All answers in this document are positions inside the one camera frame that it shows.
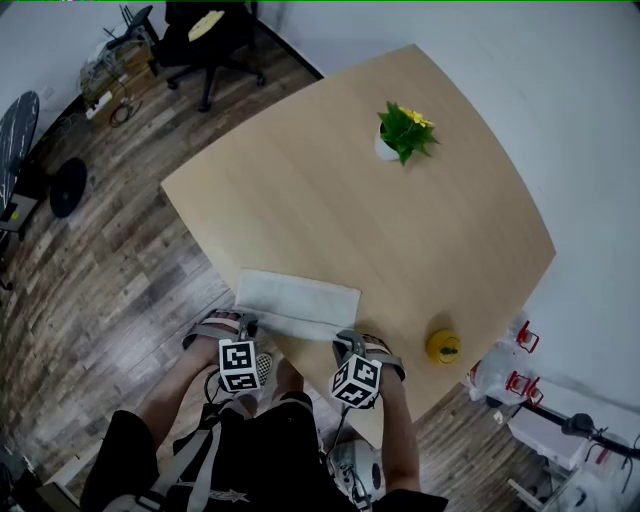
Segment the yellow cloth on chair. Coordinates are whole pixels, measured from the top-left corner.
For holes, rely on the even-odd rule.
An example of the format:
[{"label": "yellow cloth on chair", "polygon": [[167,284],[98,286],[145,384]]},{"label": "yellow cloth on chair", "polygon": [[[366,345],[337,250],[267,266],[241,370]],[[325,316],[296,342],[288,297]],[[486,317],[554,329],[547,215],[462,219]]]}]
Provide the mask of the yellow cloth on chair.
[{"label": "yellow cloth on chair", "polygon": [[192,43],[209,32],[209,30],[220,21],[223,15],[224,11],[210,11],[204,18],[201,18],[200,21],[189,30],[189,42]]}]

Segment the yellow pot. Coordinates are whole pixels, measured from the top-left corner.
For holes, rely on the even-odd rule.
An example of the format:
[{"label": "yellow pot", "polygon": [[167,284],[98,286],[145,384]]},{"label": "yellow pot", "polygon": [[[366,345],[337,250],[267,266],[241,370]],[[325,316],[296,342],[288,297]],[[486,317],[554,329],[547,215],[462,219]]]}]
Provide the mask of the yellow pot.
[{"label": "yellow pot", "polygon": [[455,332],[443,329],[427,341],[427,357],[436,364],[451,364],[460,356],[460,339]]}]

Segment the yellow flower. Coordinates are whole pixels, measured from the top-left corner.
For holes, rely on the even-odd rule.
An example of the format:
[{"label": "yellow flower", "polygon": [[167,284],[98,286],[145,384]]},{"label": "yellow flower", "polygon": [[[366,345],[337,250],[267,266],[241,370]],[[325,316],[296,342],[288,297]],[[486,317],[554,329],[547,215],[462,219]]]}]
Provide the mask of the yellow flower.
[{"label": "yellow flower", "polygon": [[404,107],[398,107],[398,108],[400,109],[401,112],[406,114],[409,119],[411,119],[414,123],[419,124],[423,128],[425,128],[426,126],[435,127],[435,124],[433,124],[428,119],[423,118],[420,112],[416,112],[415,110],[409,110]]}]

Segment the white wall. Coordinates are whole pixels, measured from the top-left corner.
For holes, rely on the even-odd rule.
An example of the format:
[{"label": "white wall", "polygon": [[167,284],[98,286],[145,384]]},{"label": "white wall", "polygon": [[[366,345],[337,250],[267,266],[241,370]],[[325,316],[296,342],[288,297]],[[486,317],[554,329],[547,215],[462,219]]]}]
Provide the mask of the white wall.
[{"label": "white wall", "polygon": [[[617,423],[627,437],[639,431],[638,9],[333,2],[261,9],[263,21],[325,75],[408,43],[443,69],[509,154],[557,250],[526,306],[542,337],[537,368],[624,409]],[[549,405],[574,412],[571,393],[549,389]],[[609,416],[609,406],[589,403],[581,406]]]},{"label": "white wall", "polygon": [[[109,39],[103,27],[122,24],[118,3],[15,3],[0,16],[0,116],[22,93],[40,96],[40,118],[34,143],[80,94],[79,74],[96,46]],[[133,3],[137,12],[148,3]],[[154,5],[162,37],[164,4]],[[53,89],[43,99],[46,87]]]}]

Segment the black round base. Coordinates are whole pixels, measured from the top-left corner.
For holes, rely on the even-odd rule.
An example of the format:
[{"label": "black round base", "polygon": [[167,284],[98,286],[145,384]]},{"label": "black round base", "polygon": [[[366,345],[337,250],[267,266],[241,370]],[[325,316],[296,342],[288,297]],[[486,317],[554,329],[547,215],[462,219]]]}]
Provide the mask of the black round base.
[{"label": "black round base", "polygon": [[79,158],[62,164],[52,180],[49,201],[53,214],[63,219],[76,209],[87,184],[87,166]]}]

